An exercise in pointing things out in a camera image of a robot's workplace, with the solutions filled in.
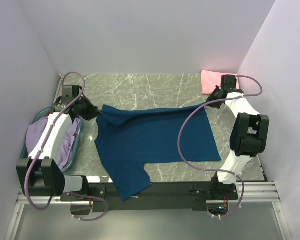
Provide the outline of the blue t shirt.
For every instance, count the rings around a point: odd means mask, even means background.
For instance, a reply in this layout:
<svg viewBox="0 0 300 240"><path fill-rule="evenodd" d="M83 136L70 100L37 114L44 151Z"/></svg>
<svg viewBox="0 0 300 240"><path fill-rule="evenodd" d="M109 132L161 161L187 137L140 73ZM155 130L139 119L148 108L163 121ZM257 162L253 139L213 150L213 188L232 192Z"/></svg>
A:
<svg viewBox="0 0 300 240"><path fill-rule="evenodd" d="M121 200L151 186L145 164L180 162L180 155L189 162L221 161L205 109L183 126L197 108L129 111L102 107L102 114L96 118L98 134L94 142Z"/></svg>

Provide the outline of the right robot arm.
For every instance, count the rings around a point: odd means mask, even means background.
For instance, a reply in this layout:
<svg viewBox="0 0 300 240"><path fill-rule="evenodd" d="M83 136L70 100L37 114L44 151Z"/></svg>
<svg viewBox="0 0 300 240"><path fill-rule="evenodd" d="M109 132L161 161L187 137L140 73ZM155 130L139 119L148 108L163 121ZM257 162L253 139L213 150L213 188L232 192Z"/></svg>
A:
<svg viewBox="0 0 300 240"><path fill-rule="evenodd" d="M242 170L250 160L265 151L270 118L256 111L238 89L216 86L207 102L217 109L226 104L235 117L235 123L229 139L230 153L202 195L207 200L224 200L226 197L236 200L235 184L242 181Z"/></svg>

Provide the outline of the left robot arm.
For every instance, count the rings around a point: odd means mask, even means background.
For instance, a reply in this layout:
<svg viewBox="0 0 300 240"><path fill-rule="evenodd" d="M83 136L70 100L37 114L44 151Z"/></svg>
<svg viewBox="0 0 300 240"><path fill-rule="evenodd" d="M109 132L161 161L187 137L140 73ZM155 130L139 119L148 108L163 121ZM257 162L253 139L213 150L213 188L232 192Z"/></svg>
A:
<svg viewBox="0 0 300 240"><path fill-rule="evenodd" d="M82 95L59 97L44 117L28 127L25 146L27 157L16 164L23 194L32 197L58 197L71 194L84 201L90 195L88 179L83 175L64 174L76 155L83 120L101 114L98 107Z"/></svg>

